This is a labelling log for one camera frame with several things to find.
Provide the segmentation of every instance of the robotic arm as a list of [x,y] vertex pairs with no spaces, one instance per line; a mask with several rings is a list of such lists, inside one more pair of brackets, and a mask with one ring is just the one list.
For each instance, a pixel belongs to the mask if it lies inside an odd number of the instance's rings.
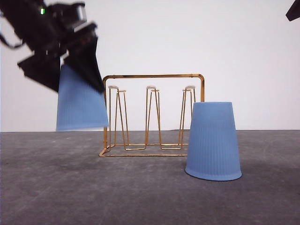
[[98,92],[103,92],[96,60],[97,26],[85,25],[84,6],[82,2],[47,6],[43,0],[0,0],[1,15],[22,43],[10,45],[2,34],[0,40],[12,49],[27,44],[34,52],[17,63],[25,76],[58,91],[60,57],[68,53],[65,63]]

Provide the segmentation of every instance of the white wall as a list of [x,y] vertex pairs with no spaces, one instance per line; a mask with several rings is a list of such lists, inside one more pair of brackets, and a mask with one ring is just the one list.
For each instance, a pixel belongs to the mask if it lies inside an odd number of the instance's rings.
[[[232,101],[237,129],[300,129],[300,19],[285,17],[292,3],[86,0],[86,10],[98,24],[102,77],[201,73],[205,100]],[[17,41],[3,19],[1,31]],[[29,53],[1,47],[1,131],[55,130],[57,94],[24,78],[16,65]],[[162,113],[163,128],[177,128],[185,83],[152,83],[162,91],[163,107],[172,109]],[[128,90],[130,128],[143,129],[144,116],[135,112],[144,109],[144,87],[134,94],[131,83],[115,84]],[[178,90],[176,101],[166,84]]]

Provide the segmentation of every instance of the gray floor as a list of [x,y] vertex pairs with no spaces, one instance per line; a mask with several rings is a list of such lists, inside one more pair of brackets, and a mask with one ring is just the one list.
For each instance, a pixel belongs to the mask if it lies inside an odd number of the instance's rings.
[[299,225],[300,131],[238,138],[243,176],[216,182],[185,157],[98,157],[100,132],[2,133],[2,225]]

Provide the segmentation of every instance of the blue plastic cup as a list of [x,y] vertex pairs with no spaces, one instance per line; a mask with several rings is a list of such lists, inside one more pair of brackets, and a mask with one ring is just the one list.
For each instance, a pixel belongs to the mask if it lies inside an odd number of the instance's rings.
[[63,65],[57,105],[57,131],[108,126],[103,93],[99,93],[71,67]]
[[186,172],[205,180],[242,176],[231,102],[194,103]]

